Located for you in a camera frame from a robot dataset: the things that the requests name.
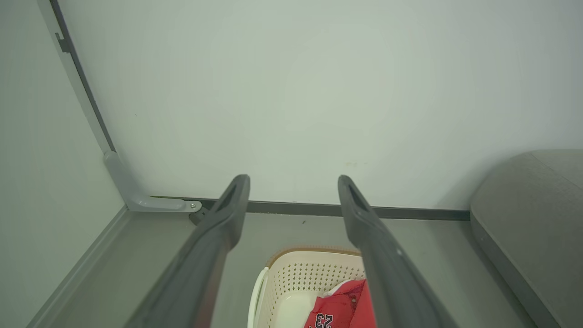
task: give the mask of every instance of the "laundry basket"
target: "laundry basket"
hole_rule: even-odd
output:
[[[344,280],[364,278],[357,250],[318,246],[282,250],[257,277],[247,328],[303,328],[316,297]]]

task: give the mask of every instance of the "white wall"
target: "white wall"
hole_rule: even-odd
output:
[[[0,3],[0,327],[25,327],[123,206],[36,1]]]
[[[583,147],[583,2],[61,0],[153,195],[464,209],[497,163]]]

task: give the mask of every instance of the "sofa cushion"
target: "sofa cushion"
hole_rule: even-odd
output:
[[[540,327],[583,322],[583,150],[524,153],[470,205],[475,236]]]

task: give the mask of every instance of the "basket handle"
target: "basket handle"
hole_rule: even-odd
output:
[[[348,239],[362,252],[378,327],[457,327],[348,176],[338,179]]]
[[[261,306],[259,304],[260,294],[259,291],[263,286],[263,281],[267,279],[267,273],[269,268],[265,267],[259,275],[257,280],[255,280],[255,285],[253,286],[253,292],[251,293],[251,302],[249,303],[249,314],[247,315],[247,328],[255,328],[255,316],[257,315],[257,309]]]

